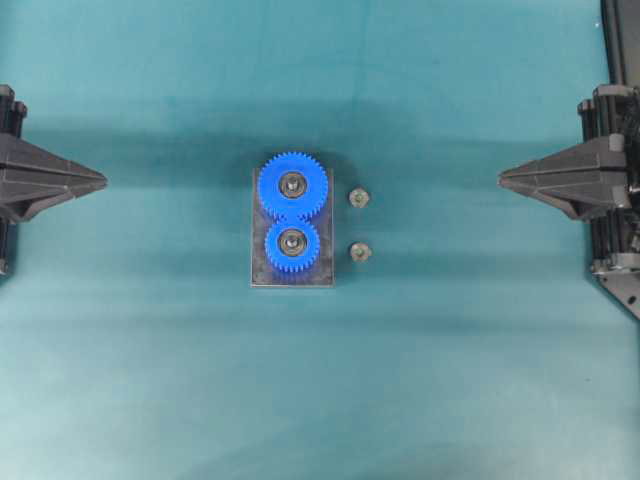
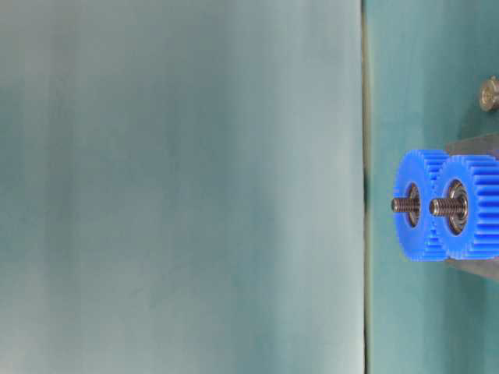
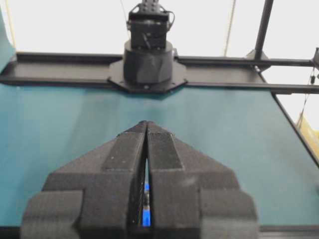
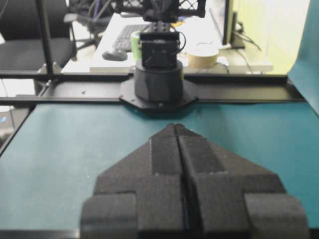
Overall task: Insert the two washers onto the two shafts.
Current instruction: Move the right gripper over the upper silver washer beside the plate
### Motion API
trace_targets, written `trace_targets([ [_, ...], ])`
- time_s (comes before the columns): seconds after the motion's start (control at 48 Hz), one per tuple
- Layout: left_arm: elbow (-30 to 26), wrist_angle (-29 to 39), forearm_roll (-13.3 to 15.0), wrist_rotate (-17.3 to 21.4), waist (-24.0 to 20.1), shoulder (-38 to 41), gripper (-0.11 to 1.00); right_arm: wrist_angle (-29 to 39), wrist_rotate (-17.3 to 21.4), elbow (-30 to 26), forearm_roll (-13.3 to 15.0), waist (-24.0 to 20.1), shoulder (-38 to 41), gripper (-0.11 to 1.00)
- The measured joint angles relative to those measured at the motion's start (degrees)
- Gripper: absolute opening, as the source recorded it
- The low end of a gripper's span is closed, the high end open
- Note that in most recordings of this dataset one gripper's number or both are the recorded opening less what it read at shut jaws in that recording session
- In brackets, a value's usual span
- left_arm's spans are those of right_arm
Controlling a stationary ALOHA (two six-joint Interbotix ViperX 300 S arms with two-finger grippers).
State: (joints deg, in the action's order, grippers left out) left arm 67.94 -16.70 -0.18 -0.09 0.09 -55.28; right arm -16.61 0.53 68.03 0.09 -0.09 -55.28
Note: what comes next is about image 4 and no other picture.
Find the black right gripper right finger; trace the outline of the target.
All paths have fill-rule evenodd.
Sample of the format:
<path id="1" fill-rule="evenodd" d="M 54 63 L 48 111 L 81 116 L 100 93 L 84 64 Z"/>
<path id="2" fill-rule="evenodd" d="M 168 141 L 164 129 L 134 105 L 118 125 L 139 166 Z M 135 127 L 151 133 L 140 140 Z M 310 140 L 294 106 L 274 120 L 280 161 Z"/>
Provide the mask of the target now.
<path id="1" fill-rule="evenodd" d="M 183 125 L 175 132 L 196 234 L 204 239 L 307 239 L 301 202 L 279 176 Z"/>

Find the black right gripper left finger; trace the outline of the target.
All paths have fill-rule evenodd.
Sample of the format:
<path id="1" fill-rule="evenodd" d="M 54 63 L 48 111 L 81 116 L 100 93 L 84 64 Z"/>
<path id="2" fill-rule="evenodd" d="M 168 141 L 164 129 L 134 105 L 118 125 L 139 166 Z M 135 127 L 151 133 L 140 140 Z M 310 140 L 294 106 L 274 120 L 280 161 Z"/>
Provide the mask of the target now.
<path id="1" fill-rule="evenodd" d="M 83 239 L 185 237 L 182 167 L 175 125 L 102 172 L 82 206 Z"/>

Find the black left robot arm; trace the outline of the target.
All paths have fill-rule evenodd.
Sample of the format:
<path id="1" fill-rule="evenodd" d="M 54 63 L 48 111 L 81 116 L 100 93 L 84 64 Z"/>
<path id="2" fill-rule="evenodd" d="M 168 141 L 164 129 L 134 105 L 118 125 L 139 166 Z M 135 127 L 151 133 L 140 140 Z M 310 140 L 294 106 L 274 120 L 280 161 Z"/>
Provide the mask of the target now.
<path id="1" fill-rule="evenodd" d="M 181 32 L 171 25 L 181 16 L 205 16 L 204 0 L 142 0 L 137 6 L 129 0 L 116 1 L 117 13 L 139 14 L 148 29 L 140 33 L 142 56 L 136 62 L 135 95 L 149 102 L 176 102 L 183 96 L 183 65 L 177 55 L 184 47 Z"/>

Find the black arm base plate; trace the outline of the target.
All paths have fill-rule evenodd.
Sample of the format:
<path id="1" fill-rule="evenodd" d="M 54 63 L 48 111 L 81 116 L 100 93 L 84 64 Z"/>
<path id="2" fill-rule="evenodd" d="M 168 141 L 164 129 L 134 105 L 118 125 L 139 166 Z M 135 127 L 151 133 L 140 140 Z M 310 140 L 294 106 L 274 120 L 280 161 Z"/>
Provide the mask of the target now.
<path id="1" fill-rule="evenodd" d="M 173 112 L 198 101 L 196 85 L 187 80 L 175 87 L 148 87 L 129 79 L 121 83 L 119 99 L 145 112 Z"/>

